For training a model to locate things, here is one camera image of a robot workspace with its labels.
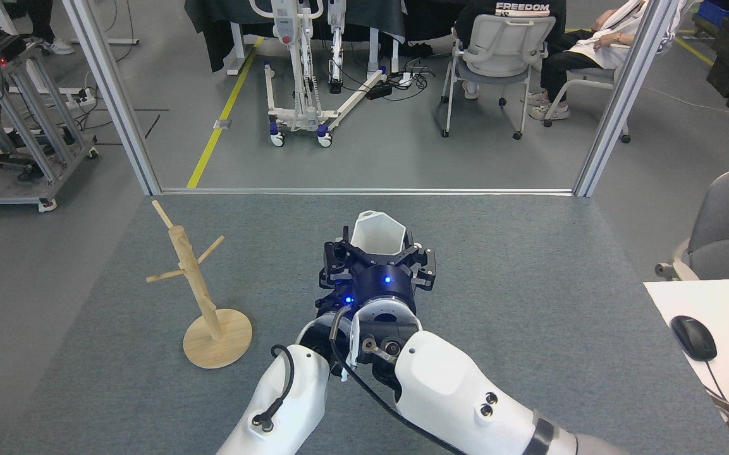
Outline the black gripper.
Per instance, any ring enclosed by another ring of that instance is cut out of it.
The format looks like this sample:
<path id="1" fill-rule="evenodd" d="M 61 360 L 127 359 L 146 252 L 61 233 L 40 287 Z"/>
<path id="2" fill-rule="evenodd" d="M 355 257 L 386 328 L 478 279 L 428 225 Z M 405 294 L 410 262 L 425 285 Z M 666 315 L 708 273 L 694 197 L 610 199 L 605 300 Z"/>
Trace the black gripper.
<path id="1" fill-rule="evenodd" d="M 403 246 L 399 265 L 372 264 L 370 256 L 352 244 L 350 228 L 344 226 L 340 241 L 326 242 L 326 270 L 350 268 L 352 305 L 356 308 L 373 298 L 392 296 L 415 310 L 415 286 L 422 290 L 434 287 L 436 254 L 414 241 L 411 231 L 405 231 Z"/>
<path id="2" fill-rule="evenodd" d="M 326 297 L 315 301 L 316 317 L 338 311 L 339 308 L 353 305 L 355 292 L 352 286 L 340 286 L 343 281 L 349 281 L 352 275 L 349 270 L 320 270 L 319 286 L 323 289 L 333 289 Z"/>

